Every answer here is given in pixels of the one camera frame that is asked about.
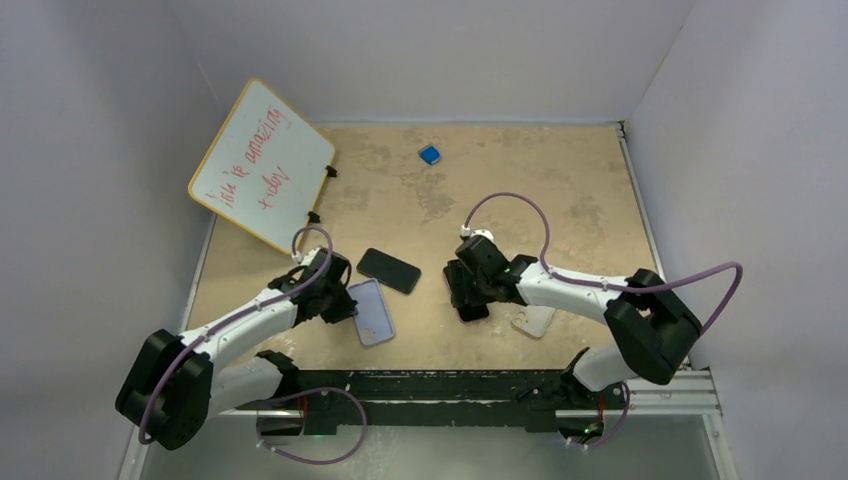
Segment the table surface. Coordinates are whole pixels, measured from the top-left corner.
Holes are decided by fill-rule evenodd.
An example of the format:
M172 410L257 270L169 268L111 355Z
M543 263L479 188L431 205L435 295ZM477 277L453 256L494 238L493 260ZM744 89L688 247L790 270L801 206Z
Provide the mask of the table surface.
M328 179L316 211L335 248L354 265L369 247L422 270L404 295L383 287L396 336L373 347L359 341L353 320L312 319L269 338L273 349L307 369L563 368L584 346L612 340L602 325L558 311L547 333L531 338L510 323L515 305L490 306L489 318L463 324L450 306L442 268L459 246L469 209L496 191L523 193L548 215L555 266L598 274L653 268L625 160L613 127L329 126L338 178ZM442 160L429 166L418 151L434 144ZM544 240L536 213L497 198L472 228L487 228L502 251L538 255ZM323 242L311 233L305 251ZM291 259L218 218L197 286L188 328L244 304ZM363 281L354 271L351 283Z

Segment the white wall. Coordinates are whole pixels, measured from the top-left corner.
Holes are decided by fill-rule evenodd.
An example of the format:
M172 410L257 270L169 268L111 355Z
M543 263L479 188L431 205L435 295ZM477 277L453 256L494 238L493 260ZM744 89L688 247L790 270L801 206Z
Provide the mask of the white wall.
M313 120L616 121L694 0L172 0L229 107L258 76Z
M115 478L115 396L175 327L223 119L167 3L0 7L0 477Z
M632 117L670 277L746 277L711 365L743 479L845 478L848 3L698 0ZM686 292L706 315L728 278Z

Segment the smartphone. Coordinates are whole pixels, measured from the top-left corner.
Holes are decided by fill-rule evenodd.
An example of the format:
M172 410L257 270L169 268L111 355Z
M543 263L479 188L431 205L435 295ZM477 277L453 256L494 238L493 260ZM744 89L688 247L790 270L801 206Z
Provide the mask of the smartphone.
M476 293L470 275L459 260L451 260L442 269L445 283L451 292L451 306L456 309L463 323L473 322L489 316L487 300Z
M409 294L421 278L421 269L403 260L383 253L375 248L369 248L356 265L356 271L376 279L383 285L401 293Z

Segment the phone case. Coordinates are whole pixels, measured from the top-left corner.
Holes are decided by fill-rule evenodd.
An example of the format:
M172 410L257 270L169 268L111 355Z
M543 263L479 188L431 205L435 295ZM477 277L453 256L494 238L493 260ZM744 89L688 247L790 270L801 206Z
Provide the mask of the phone case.
M370 347L391 340L395 336L395 326L383 299L380 283L371 278L351 285L347 291L357 302L353 321L359 333L359 341Z

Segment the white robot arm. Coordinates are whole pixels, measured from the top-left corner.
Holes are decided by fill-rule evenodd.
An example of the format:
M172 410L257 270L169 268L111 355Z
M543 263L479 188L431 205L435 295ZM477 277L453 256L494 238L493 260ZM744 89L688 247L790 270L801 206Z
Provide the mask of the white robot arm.
M612 331L615 343L581 351L566 371L591 392L635 377L667 384L702 332L700 321L672 291L640 295L606 288L662 285L662 279L649 270L640 269L629 277L555 267L547 271L535 257L518 255L507 260L485 230L471 232L456 256L458 261L448 264L448 270L454 270L448 283L451 302L460 314L492 301L538 305L591 318ZM566 283L550 272L603 287Z
M356 301L341 280L345 272L350 278L350 268L343 256L316 248L298 267L220 319L180 336L153 333L118 394L117 410L150 441L173 450L188 442L207 417L276 396L285 389L287 373L296 370L284 355L260 352L242 365L228 365L315 316L327 323L350 318Z

